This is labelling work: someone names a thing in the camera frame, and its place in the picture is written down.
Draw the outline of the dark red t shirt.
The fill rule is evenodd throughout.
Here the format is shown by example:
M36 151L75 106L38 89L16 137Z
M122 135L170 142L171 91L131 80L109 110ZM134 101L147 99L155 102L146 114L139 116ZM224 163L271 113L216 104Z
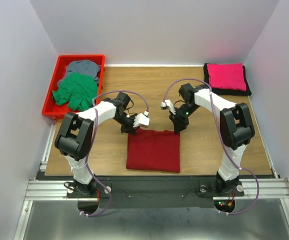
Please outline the dark red t shirt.
M127 136L128 170L179 173L180 134L173 131L137 129Z

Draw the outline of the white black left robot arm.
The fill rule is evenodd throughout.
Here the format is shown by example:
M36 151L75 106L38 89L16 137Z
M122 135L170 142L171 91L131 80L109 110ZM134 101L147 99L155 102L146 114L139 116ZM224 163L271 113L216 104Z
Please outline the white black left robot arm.
M96 192L97 183L88 170L88 157L95 141L96 127L106 120L114 119L121 125L120 131L135 134L134 122L137 115L128 115L128 104L131 98L119 92L116 98L109 97L97 106L80 113L67 113L61 123L54 145L68 161L73 174L73 183L66 183L68 190L84 197L91 197Z

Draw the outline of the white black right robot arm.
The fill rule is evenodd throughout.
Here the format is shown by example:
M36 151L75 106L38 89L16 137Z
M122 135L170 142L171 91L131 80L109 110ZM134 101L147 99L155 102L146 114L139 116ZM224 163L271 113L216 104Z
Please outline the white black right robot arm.
M183 101L180 107L176 107L167 98L160 104L161 109L169 111L169 119L176 134L187 128L189 116L198 108L205 108L213 114L223 149L214 189L218 194L226 195L239 184L243 154L255 135L249 106L216 95L207 84L192 86L186 83L180 87L178 93Z

